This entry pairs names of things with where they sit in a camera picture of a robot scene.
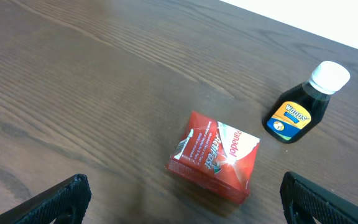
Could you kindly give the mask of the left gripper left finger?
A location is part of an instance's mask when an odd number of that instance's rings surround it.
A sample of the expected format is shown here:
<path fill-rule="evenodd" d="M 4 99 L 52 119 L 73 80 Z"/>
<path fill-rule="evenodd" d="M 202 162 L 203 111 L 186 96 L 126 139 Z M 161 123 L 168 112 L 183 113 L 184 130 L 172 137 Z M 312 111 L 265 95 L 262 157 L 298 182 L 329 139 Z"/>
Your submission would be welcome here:
<path fill-rule="evenodd" d="M 91 200 L 84 174 L 75 174 L 0 214 L 0 224 L 81 224 Z"/>

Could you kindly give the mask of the red Panadol box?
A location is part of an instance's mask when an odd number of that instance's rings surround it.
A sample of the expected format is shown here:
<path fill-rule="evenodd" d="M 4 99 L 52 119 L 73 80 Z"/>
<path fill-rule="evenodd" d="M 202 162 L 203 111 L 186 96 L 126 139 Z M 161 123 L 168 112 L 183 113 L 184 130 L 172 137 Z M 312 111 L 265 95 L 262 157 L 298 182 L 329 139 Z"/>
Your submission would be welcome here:
<path fill-rule="evenodd" d="M 250 195 L 259 144 L 257 137 L 193 111 L 166 168 L 241 204 Z"/>

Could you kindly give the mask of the dark syrup bottle white cap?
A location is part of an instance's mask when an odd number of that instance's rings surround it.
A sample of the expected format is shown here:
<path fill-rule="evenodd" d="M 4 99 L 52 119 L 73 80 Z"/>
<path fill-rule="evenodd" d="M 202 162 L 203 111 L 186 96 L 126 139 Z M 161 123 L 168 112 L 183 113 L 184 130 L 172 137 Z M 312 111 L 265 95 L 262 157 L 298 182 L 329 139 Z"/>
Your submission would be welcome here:
<path fill-rule="evenodd" d="M 333 94 L 349 80 L 342 65 L 321 62 L 309 79 L 282 93 L 262 120 L 266 132 L 278 141 L 291 144 L 319 124 Z"/>

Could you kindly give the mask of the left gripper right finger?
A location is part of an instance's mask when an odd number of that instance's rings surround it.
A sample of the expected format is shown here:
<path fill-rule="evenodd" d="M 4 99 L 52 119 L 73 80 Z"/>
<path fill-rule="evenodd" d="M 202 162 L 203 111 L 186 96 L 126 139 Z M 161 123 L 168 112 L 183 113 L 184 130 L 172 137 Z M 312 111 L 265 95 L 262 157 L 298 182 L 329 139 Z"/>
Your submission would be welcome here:
<path fill-rule="evenodd" d="M 280 187 L 288 224 L 358 223 L 358 206 L 295 172 L 286 172 Z"/>

